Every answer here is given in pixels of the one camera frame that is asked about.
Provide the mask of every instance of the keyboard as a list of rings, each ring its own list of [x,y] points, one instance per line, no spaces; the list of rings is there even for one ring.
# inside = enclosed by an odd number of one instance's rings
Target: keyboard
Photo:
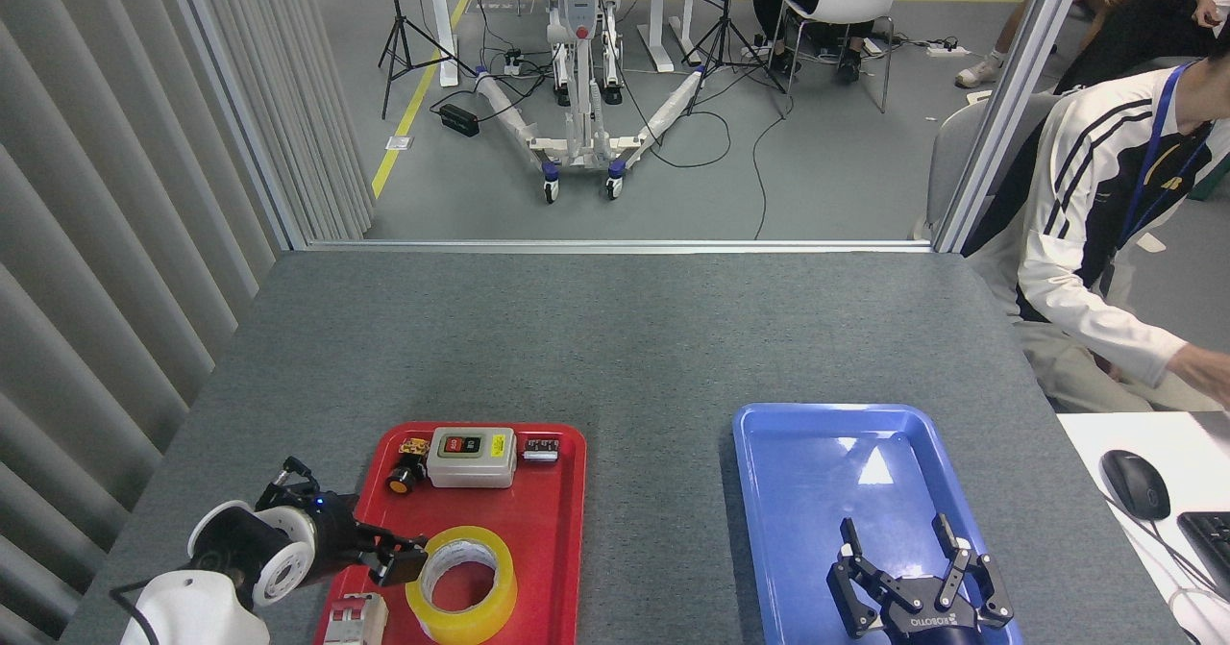
[[[1230,511],[1180,513],[1178,527],[1218,585],[1218,592],[1230,595]]]

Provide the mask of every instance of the blue tray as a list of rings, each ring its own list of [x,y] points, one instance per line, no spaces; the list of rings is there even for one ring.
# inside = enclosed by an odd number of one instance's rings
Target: blue tray
[[[854,518],[867,559],[893,576],[947,570],[931,529],[937,511],[974,550],[994,554],[935,426],[913,407],[747,405],[734,417],[734,449],[768,645],[887,645],[878,631],[851,640],[825,583],[841,518]],[[972,577],[962,591],[982,604]],[[1015,622],[983,633],[988,645],[1023,643]]]

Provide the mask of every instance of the gray curtain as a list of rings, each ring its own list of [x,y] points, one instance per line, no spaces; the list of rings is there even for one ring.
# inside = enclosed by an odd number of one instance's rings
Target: gray curtain
[[[71,618],[279,247],[370,224],[339,95],[312,0],[0,0],[0,643]]]
[[[311,240],[362,239],[375,197],[358,165],[315,0],[194,0],[216,23],[250,128],[268,146],[285,202]]]

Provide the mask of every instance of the floor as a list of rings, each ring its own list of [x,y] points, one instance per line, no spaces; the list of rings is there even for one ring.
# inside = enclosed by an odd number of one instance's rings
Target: floor
[[[722,68],[706,81],[701,92],[706,102],[697,113],[681,118],[664,138],[662,159],[642,159],[617,201],[606,199],[601,172],[567,172],[558,201],[547,206],[541,175],[513,149],[496,121],[483,122],[478,135],[465,138],[430,113],[429,106],[456,91],[439,87],[434,68],[396,80],[387,118],[380,118],[384,73],[376,59],[392,20],[390,0],[319,1],[359,138],[360,164],[379,194],[376,220],[368,233],[371,240],[904,239],[925,206],[936,129],[967,103],[967,90],[954,87],[952,79],[977,59],[931,58],[918,46],[895,50],[886,114],[871,97],[878,97],[883,59],[867,62],[868,75],[851,86],[835,84],[831,66],[804,64],[790,116],[776,126],[790,106],[786,98],[750,76],[731,86],[740,68]],[[898,0],[895,31],[921,41],[953,37],[980,54],[1017,1]],[[412,22],[434,27],[429,0],[402,4]],[[459,18],[461,58],[498,65],[507,46],[523,53],[547,49],[540,1],[520,4],[518,15],[517,0],[485,0],[485,23],[477,4],[449,0]],[[668,15],[680,9],[680,0],[667,1]],[[648,0],[625,0],[620,9],[629,90],[624,105],[605,113],[616,134],[632,135],[643,124],[630,96],[648,116],[685,76],[681,50],[669,31],[667,48],[678,75],[651,71],[633,30],[647,15]],[[692,36],[704,34],[716,18],[715,9],[697,2]],[[732,18],[747,36],[758,31],[750,0],[733,0]],[[1039,89],[1058,79],[1085,27],[1077,17],[1064,22]],[[429,58],[433,49],[422,37],[411,37],[416,62]],[[561,137],[562,116],[550,87],[547,82],[519,107],[544,135]],[[448,102],[478,116],[491,113],[483,98],[470,94]],[[395,133],[408,133],[413,142],[390,158],[385,145]],[[674,167],[663,160],[713,164]],[[1167,251],[1137,255],[1141,272],[1133,294],[1143,319],[1178,335],[1200,336],[1198,342],[1223,351],[1230,351],[1230,321],[1224,320],[1219,299],[1230,287],[1230,267],[1213,250],[1230,242],[1228,190],[1223,186],[1208,202],[1192,202],[1178,212],[1157,235]],[[1180,294],[1177,287],[1184,290]]]

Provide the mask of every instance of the black mouse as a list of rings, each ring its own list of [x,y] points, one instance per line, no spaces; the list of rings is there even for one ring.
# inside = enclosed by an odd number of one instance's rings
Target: black mouse
[[[1102,455],[1102,474],[1119,506],[1143,521],[1160,521],[1170,515],[1170,494],[1161,474],[1149,460],[1125,451]]]

